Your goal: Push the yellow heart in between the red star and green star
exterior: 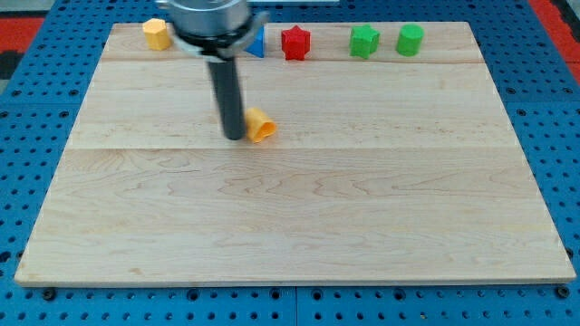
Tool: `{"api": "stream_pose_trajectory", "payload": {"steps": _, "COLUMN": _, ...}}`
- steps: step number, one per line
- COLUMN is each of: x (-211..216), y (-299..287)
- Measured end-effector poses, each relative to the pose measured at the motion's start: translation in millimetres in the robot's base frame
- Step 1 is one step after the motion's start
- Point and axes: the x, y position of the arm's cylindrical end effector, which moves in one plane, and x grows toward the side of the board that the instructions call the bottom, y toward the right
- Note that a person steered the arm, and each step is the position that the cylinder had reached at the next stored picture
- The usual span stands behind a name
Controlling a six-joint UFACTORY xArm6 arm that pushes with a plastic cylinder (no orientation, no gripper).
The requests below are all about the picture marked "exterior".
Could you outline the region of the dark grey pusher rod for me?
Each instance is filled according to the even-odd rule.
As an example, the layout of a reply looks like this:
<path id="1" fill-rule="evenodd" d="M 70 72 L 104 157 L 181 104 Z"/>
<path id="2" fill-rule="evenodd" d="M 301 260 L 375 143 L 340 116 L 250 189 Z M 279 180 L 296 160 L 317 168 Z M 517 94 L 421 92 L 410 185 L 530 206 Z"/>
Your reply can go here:
<path id="1" fill-rule="evenodd" d="M 242 139 L 246 123 L 236 60 L 209 62 L 208 68 L 223 134 L 230 140 Z"/>

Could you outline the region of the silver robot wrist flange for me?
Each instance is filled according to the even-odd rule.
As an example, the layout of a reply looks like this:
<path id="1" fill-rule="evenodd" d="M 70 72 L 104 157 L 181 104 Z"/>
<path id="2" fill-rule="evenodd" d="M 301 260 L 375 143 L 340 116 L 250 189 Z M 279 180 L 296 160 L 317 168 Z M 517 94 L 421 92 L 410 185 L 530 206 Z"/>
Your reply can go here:
<path id="1" fill-rule="evenodd" d="M 246 0 L 157 0 L 172 22 L 172 40 L 183 52 L 230 60 L 250 46 L 270 13 L 254 14 Z"/>

